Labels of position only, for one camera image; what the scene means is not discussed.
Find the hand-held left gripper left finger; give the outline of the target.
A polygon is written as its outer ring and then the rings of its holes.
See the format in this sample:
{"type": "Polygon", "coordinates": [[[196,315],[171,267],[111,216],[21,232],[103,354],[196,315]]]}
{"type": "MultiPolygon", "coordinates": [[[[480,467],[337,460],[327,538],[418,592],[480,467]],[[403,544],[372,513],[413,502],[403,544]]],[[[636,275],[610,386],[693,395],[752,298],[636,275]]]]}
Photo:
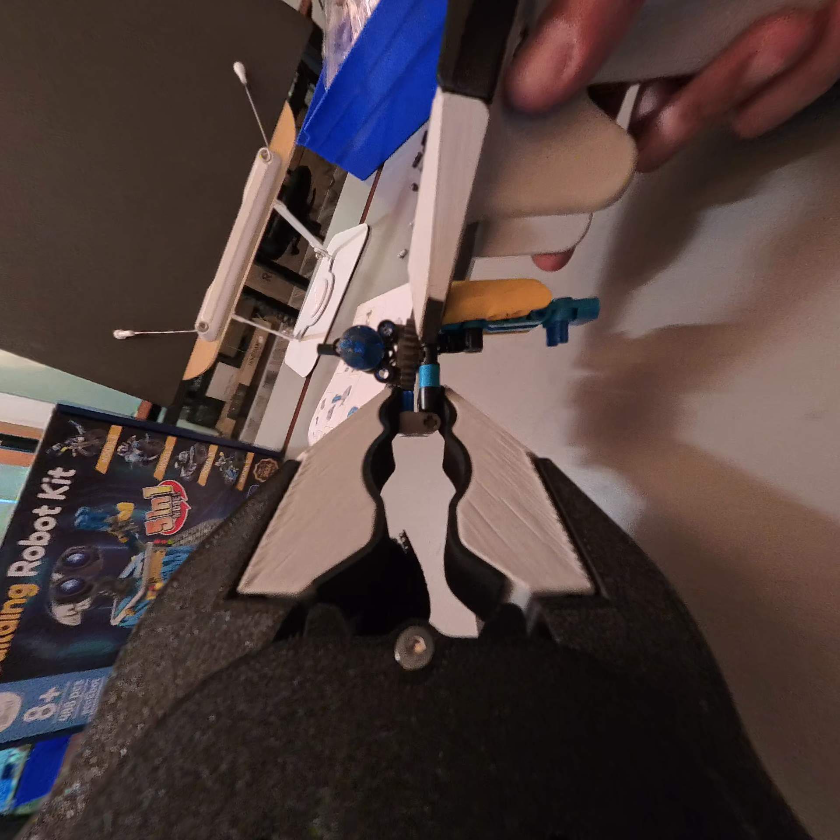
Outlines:
{"type": "Polygon", "coordinates": [[[385,389],[300,456],[237,593],[301,598],[387,535],[396,428],[397,392],[385,389]]]}

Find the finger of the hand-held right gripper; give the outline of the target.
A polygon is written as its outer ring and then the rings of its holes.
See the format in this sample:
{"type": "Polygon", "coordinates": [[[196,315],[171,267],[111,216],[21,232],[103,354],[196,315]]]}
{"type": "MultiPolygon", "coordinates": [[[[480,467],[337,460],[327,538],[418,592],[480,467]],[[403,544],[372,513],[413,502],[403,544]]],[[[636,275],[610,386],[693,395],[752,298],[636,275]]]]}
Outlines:
{"type": "Polygon", "coordinates": [[[430,114],[407,263],[418,337],[442,325],[489,122],[483,101],[441,87],[430,114]]]}

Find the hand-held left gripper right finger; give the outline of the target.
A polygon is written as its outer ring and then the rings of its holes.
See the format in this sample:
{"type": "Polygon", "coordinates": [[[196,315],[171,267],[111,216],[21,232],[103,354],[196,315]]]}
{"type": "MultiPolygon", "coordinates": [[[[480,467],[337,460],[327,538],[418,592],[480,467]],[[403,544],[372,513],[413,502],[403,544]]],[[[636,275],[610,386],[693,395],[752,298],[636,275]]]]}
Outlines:
{"type": "Polygon", "coordinates": [[[445,389],[449,502],[444,572],[461,602],[534,602],[596,592],[535,455],[445,389]]]}

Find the blue yellow brick assembly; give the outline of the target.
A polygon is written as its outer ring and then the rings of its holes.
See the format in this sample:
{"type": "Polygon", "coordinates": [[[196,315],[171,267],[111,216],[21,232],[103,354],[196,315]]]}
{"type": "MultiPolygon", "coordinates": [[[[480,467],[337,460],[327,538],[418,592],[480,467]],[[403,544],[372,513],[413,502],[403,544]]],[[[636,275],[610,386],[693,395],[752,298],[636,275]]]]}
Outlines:
{"type": "Polygon", "coordinates": [[[549,348],[567,344],[573,327],[597,320],[597,297],[554,297],[529,278],[458,281],[449,290],[437,336],[441,354],[478,353],[484,338],[541,329],[549,348]]]}

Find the black grey gear assembly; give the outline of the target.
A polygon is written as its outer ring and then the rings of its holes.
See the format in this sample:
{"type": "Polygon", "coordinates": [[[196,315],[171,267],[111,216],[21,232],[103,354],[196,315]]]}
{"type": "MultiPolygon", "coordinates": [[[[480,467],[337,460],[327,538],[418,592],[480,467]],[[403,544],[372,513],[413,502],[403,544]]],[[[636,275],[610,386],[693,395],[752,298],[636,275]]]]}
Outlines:
{"type": "Polygon", "coordinates": [[[385,319],[375,327],[353,325],[334,341],[318,344],[317,353],[339,360],[357,379],[375,380],[399,435],[425,437],[440,431],[439,346],[419,339],[413,318],[404,324],[385,319]]]}

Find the grey desk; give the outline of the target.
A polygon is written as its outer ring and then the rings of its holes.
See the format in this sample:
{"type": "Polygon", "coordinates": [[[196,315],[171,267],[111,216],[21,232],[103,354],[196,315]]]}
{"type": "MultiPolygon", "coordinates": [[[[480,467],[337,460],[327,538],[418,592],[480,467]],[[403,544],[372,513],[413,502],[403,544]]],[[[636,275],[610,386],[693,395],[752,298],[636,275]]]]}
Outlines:
{"type": "Polygon", "coordinates": [[[838,152],[838,87],[709,133],[542,276],[596,322],[442,364],[669,578],[814,838],[838,838],[838,152]]]}

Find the person's right hand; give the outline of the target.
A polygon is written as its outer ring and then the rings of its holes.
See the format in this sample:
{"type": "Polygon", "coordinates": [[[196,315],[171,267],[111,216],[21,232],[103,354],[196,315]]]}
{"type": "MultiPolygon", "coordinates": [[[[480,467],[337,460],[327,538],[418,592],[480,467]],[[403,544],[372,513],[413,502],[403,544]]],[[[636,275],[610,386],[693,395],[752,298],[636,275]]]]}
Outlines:
{"type": "MultiPolygon", "coordinates": [[[[507,74],[507,98],[542,114],[592,83],[642,2],[551,2],[507,74]]],[[[774,130],[839,77],[839,6],[788,9],[733,40],[692,77],[639,89],[630,122],[637,170],[653,172],[696,137],[726,123],[741,139],[774,130]]]]}

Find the blue storage bin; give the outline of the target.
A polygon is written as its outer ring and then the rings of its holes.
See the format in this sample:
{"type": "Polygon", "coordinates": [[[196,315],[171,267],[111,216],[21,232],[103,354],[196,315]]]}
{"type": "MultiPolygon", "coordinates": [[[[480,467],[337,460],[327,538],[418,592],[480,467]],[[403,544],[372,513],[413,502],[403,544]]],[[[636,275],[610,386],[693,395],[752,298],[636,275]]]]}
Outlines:
{"type": "Polygon", "coordinates": [[[328,87],[321,76],[297,144],[368,179],[428,119],[446,1],[379,2],[328,87]]]}

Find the open instruction booklet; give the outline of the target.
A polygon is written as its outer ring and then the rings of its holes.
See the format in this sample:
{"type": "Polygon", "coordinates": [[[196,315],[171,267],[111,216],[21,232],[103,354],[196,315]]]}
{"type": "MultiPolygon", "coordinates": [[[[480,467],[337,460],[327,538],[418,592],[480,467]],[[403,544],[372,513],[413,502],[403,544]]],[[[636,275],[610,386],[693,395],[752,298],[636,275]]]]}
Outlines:
{"type": "MultiPolygon", "coordinates": [[[[329,336],[335,339],[341,331],[356,324],[376,327],[383,320],[402,326],[411,312],[411,293],[404,283],[343,311],[343,318],[336,319],[329,336]]],[[[353,371],[338,359],[319,359],[308,377],[300,405],[292,414],[285,456],[296,457],[318,442],[383,388],[373,374],[353,371]]]]}

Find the clear plastic parts bag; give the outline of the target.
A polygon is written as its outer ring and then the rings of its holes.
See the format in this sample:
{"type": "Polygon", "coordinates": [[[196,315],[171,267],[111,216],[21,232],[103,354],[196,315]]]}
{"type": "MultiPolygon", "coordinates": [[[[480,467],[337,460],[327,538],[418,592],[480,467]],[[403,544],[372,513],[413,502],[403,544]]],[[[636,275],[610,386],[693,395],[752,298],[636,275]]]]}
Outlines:
{"type": "Polygon", "coordinates": [[[325,27],[322,45],[324,87],[329,88],[379,1],[321,2],[325,27]]]}

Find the dark blue toy box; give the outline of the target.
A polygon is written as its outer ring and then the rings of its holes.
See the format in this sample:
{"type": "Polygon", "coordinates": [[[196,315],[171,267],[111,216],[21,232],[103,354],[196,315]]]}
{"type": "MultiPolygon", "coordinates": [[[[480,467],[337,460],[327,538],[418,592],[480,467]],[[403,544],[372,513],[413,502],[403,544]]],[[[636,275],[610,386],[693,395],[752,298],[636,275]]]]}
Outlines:
{"type": "Polygon", "coordinates": [[[276,451],[59,404],[1,551],[1,743],[84,728],[119,652],[276,451]]]}

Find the black panel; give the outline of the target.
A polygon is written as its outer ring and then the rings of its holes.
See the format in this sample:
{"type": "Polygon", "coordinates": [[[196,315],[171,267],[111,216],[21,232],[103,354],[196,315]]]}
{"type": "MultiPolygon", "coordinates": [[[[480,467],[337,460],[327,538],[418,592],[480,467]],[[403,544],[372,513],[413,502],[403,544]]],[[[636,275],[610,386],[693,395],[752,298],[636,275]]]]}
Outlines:
{"type": "Polygon", "coordinates": [[[173,400],[312,21],[277,1],[1,3],[2,350],[173,400]]]}

